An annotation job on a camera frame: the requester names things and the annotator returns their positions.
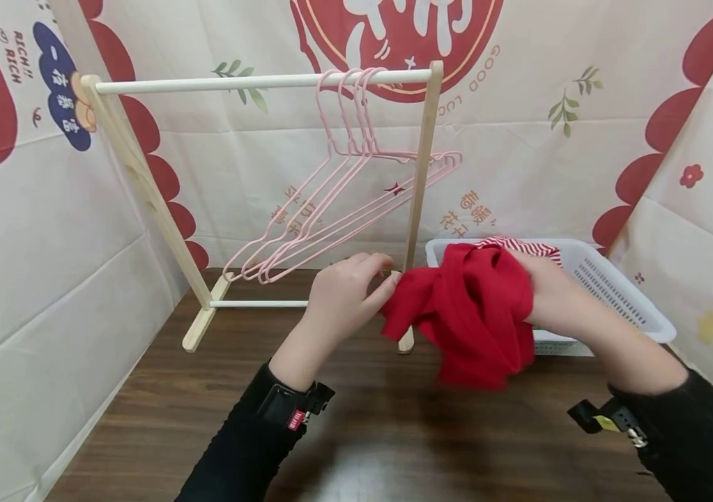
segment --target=wooden clothes rack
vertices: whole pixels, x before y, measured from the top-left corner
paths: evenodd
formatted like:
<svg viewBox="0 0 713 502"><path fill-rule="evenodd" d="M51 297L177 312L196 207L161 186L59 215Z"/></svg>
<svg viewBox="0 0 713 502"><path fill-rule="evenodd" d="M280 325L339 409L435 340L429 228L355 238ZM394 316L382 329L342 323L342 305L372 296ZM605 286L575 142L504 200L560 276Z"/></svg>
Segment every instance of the wooden clothes rack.
<svg viewBox="0 0 713 502"><path fill-rule="evenodd" d="M345 84L354 84L361 73L354 73L345 79ZM172 79L172 80L146 80L137 82L103 82L97 75L84 75L81 85L91 101L94 114L100 125L106 129L106 136L112 144L114 152L122 162L125 172L139 187L141 196L146 205L155 214L155 220L164 234L173 256L192 287L194 295L201 303L201 311L197 313L188 332L183 337L183 348L187 352L197 350L203 334L208 329L218 308L226 307L305 307L307 301L226 301L225 293L231 284L233 275L220 275L212 289L203 280L201 271L194 263L186 243L178 227L173 221L167 203L155 184L150 169L147 166L144 153L141 152L139 142L128 127L128 122L122 116L117 102L112 96L120 94L146 93L146 92L181 92L181 91L230 91L238 89L275 89L296 88L297 86L318 86L323 75L264 75L233 77L228 79ZM332 73L323 85L337 85L344 79L344 73ZM404 257L403 271L407 271L415 259L415 245L417 243L418 228L420 226L420 212L423 209L423 199L426 190L426 175L429 170L431 158L431 143L434 139L434 126L436 122L437 106L440 100L440 87L443 81L443 64L441 61L431 63L429 69L424 70L387 70L374 75L370 84L426 84L426 96L423 107L423 119L420 124L420 140L417 148L415 162L415 180L413 196L411 197L411 210L409 213L409 226L407 233L407 248ZM409 353L414 347L413 332L408 332L398 342L401 353Z"/></svg>

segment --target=plastic basket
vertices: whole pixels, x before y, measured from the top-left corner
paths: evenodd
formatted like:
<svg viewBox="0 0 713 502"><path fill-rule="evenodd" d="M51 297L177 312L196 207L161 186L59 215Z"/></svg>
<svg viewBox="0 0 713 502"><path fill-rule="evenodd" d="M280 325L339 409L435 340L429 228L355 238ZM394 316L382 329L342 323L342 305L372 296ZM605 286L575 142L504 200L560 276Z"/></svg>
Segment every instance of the plastic basket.
<svg viewBox="0 0 713 502"><path fill-rule="evenodd" d="M476 243L481 238L436 238L426 243L429 266L440 266L448 244ZM573 238L522 238L556 246L562 255L562 268L585 290L615 310L640 332L655 342L671 342L677 330L624 274L616 269L590 244ZM537 355L589 356L587 347L573 338L561 337L545 329L535 329Z"/></svg>

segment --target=wooden post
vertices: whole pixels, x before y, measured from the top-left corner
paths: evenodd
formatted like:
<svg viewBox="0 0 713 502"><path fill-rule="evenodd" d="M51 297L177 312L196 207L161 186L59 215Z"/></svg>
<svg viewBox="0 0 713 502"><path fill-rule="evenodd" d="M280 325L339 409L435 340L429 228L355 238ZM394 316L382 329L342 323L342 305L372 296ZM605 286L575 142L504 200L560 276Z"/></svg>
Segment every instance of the wooden post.
<svg viewBox="0 0 713 502"><path fill-rule="evenodd" d="M192 253L189 252L186 242L183 241L180 229L172 219L167 202L155 184L155 179L150 173L150 167L146 163L144 152L141 152L139 142L136 141L127 123L120 116L118 107L112 102L112 97L97 92L96 85L101 82L102 80L97 75L83 75L80 80L83 91L86 92L86 96L91 102L94 115L97 116L98 122L105 129L110 146L116 153L119 162L122 162L125 173L138 187L139 194L144 197L146 205L153 211L161 234L166 239L178 266L186 276L189 286L192 287L194 295L201 303L201 311L183 340L183 347L189 352L194 352L215 312L215 308L210 306L210 302L222 299L228 289L228 281L224 277L220 277L217 281L214 292L219 297L214 297L209 291L201 271L194 263Z"/></svg>
<svg viewBox="0 0 713 502"><path fill-rule="evenodd" d="M437 107L440 104L440 88L443 83L443 62L432 61L431 79L426 83L426 98L423 102L423 121L420 122L420 139L417 144L417 162L415 163L415 184L411 192L409 228L407 233L407 252L404 257L404 271L415 263L417 232L420 228L420 214L423 212L423 197L426 192L426 175L429 173L431 143L434 142L434 126L437 122ZM415 346L413 330L398 341L400 353L410 353Z"/></svg>

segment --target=green leaf print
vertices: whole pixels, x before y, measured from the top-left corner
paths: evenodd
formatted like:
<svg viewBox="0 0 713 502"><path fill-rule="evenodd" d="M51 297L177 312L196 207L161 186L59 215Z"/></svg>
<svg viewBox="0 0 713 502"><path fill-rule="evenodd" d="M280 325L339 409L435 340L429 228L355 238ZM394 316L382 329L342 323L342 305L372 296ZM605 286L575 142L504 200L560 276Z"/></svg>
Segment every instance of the green leaf print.
<svg viewBox="0 0 713 502"><path fill-rule="evenodd" d="M572 80L572 84L576 84L579 90L579 96L588 96L593 92L593 89L604 89L604 83L600 79L593 80L593 77L599 73L600 68L590 65L582 72L582 76ZM568 90L573 86L568 84L562 90L562 100L557 101L557 104L549 110L548 118L551 119L551 128L557 127L557 124L562 121L562 133L566 138L571 138L573 133L572 122L579 121L578 108L580 102L578 99L573 99L568 96Z"/></svg>
<svg viewBox="0 0 713 502"><path fill-rule="evenodd" d="M236 73L236 70L238 70L241 65L241 59L234 59L230 66L227 61L223 61L212 70L212 73L219 76L220 79L229 79L250 76L255 72L255 68L249 66L243 68L239 73ZM263 113L267 113L267 101L261 94L262 91L266 91L266 89L236 89L236 94L239 95L239 100L242 102L242 105L247 104L247 95L250 95L250 100L256 105L257 109L261 110Z"/></svg>

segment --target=white rod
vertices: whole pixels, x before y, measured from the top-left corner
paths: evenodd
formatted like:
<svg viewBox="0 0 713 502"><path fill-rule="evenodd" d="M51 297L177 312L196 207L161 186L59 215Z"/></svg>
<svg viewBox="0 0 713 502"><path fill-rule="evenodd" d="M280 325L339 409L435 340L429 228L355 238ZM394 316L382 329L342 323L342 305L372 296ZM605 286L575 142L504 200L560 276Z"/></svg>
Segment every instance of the white rod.
<svg viewBox="0 0 713 502"><path fill-rule="evenodd" d="M305 308L309 305L309 301L294 301L294 300L212 300L209 302L212 308L232 308L232 307L262 307L262 308Z"/></svg>
<svg viewBox="0 0 713 502"><path fill-rule="evenodd" d="M345 84L352 84L361 72L349 76ZM181 91L233 91L236 89L304 88L317 86L319 73L304 75L263 75L209 79L142 80L140 82L97 83L98 94L143 94L145 92ZM339 84L344 73L332 73L325 78L324 85ZM431 70L388 70L370 79L371 84L423 84L431 79Z"/></svg>

